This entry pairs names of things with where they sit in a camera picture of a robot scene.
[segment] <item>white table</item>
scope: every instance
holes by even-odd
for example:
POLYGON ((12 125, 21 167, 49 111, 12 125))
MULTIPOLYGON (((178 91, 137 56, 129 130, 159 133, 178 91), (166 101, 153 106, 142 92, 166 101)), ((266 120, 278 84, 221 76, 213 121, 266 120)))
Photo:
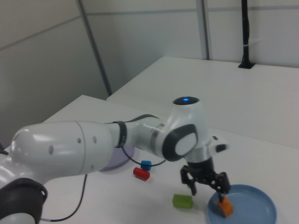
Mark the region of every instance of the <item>white table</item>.
POLYGON ((211 127, 299 146, 299 69, 162 57, 107 101, 169 114, 182 96, 198 97, 211 127))
MULTIPOLYGON (((130 120, 145 113, 148 112, 81 96, 46 122, 89 120, 104 123, 130 120)), ((265 191, 276 204, 277 224, 297 223, 299 150, 219 129, 211 128, 210 132, 230 144, 229 150, 214 157, 215 170, 226 171, 231 184, 248 184, 265 191)), ((142 150, 136 150, 133 158, 161 160, 142 150)), ((208 186, 197 184, 198 192, 193 197, 191 210, 172 206, 173 194, 191 195, 187 186, 181 184, 179 171, 183 165, 184 159, 155 167, 146 182, 133 177, 136 165, 130 161, 112 171, 94 172, 88 176, 80 209, 61 223, 207 224, 206 205, 214 193, 208 186)), ((48 182, 49 196, 42 217, 55 219, 71 214, 78 204, 82 183, 83 176, 48 182)))

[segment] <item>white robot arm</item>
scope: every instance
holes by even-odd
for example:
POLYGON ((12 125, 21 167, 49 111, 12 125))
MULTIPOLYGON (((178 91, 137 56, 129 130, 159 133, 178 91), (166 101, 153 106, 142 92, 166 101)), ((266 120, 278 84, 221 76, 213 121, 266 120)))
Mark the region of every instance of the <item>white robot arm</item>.
POLYGON ((65 121, 27 126, 12 141, 0 164, 0 224, 37 224, 47 181, 103 169, 113 148, 134 145, 168 161, 187 160, 182 182, 193 195, 195 182, 208 184, 221 194, 229 191, 225 173, 214 172, 212 155, 227 148, 208 132, 199 99, 176 99, 165 124, 153 115, 100 124, 65 121))

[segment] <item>purple plate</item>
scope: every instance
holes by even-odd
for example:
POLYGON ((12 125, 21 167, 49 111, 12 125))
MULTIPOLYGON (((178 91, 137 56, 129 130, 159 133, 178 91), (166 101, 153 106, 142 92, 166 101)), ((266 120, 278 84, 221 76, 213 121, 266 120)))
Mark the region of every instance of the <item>purple plate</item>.
MULTIPOLYGON (((132 157, 135 152, 135 146, 124 146, 126 153, 132 157)), ((123 153, 121 148, 114 148, 111 160, 101 171, 116 168, 128 161, 128 157, 123 153)))

